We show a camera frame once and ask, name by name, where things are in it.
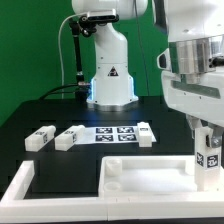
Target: warning label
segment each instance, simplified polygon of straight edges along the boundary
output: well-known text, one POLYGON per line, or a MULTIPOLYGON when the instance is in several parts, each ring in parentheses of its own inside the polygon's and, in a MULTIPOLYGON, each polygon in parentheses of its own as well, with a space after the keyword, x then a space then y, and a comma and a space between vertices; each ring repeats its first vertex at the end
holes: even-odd
POLYGON ((118 73, 117 73, 117 70, 115 69, 115 67, 113 67, 113 68, 110 70, 108 76, 111 76, 111 77, 116 77, 116 76, 118 76, 118 73))

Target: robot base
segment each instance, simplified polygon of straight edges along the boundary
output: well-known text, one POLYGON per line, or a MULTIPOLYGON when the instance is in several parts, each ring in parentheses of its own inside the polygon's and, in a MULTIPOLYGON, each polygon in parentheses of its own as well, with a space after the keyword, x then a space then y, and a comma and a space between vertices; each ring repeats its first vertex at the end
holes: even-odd
POLYGON ((194 166, 194 156, 105 157, 99 197, 23 200, 34 176, 26 161, 0 202, 0 223, 223 217, 223 169, 219 191, 199 192, 194 166))
POLYGON ((109 111, 119 112, 119 111, 125 111, 132 108, 136 108, 138 106, 138 100, 132 101, 124 105, 100 105, 100 104, 87 100, 87 106, 89 109, 94 109, 94 110, 100 110, 105 112, 109 112, 109 111))

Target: metal bracket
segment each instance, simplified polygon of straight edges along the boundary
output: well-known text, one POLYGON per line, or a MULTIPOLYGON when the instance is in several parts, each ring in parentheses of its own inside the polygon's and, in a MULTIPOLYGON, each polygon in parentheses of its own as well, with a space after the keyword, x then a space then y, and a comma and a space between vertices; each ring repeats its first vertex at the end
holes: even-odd
POLYGON ((213 129, 213 133, 211 138, 208 136, 207 145, 211 148, 219 148, 222 146, 222 134, 224 132, 224 128, 218 125, 214 125, 209 123, 208 126, 213 129))
POLYGON ((186 119, 187 119, 187 123, 189 124, 189 127, 191 129, 192 138, 195 139, 195 129, 203 127, 201 120, 199 118, 193 117, 189 114, 186 114, 186 119))

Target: black cable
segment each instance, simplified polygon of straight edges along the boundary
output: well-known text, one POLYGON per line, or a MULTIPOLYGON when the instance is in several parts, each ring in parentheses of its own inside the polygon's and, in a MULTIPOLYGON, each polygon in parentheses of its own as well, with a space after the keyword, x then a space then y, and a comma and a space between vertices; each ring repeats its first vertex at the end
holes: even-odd
POLYGON ((75 91, 71 91, 71 92, 52 92, 49 93, 48 95, 46 95, 44 98, 42 98, 41 100, 44 100, 46 97, 50 96, 50 95, 57 95, 57 94, 71 94, 71 93, 75 93, 75 91))
POLYGON ((39 98, 39 100, 44 100, 47 96, 51 95, 52 93, 56 92, 57 90, 62 90, 62 89, 66 89, 66 88, 76 87, 76 86, 78 86, 78 84, 68 84, 68 85, 56 87, 56 88, 48 91, 47 93, 45 93, 43 96, 41 96, 39 98))
POLYGON ((141 30, 140 30, 140 25, 139 25, 139 17, 138 17, 138 10, 137 10, 137 2, 134 0, 134 8, 135 8, 135 15, 136 15, 136 22, 137 22, 137 27, 138 27, 138 40, 139 40, 139 46, 141 48, 141 53, 142 53, 142 59, 144 63, 144 69, 145 69, 145 76, 146 76, 146 85, 147 85, 147 94, 148 96, 150 95, 149 91, 149 77, 148 77, 148 71, 147 71, 147 65, 146 65, 146 59, 145 59, 145 53, 143 49, 143 44, 142 44, 142 38, 141 38, 141 30))

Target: black table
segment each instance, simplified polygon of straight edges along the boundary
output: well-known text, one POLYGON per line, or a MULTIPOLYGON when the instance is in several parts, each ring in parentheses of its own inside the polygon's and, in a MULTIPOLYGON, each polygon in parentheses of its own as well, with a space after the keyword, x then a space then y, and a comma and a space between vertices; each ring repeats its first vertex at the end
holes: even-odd
MULTIPOLYGON (((0 128, 0 198, 24 160, 35 162, 35 177, 26 199, 91 197, 98 195, 101 160, 105 156, 192 155, 194 142, 185 115, 167 108, 162 97, 142 97, 124 112, 87 109, 75 100, 37 100, 22 103, 0 128), (24 139, 42 126, 54 125, 55 136, 72 125, 86 127, 136 126, 149 122, 157 139, 152 148, 138 143, 75 145, 55 151, 52 140, 38 153, 26 152, 24 139)), ((208 219, 141 220, 139 223, 208 223, 208 219)), ((211 219, 211 223, 223 223, 211 219)), ((119 221, 116 223, 136 223, 119 221)))

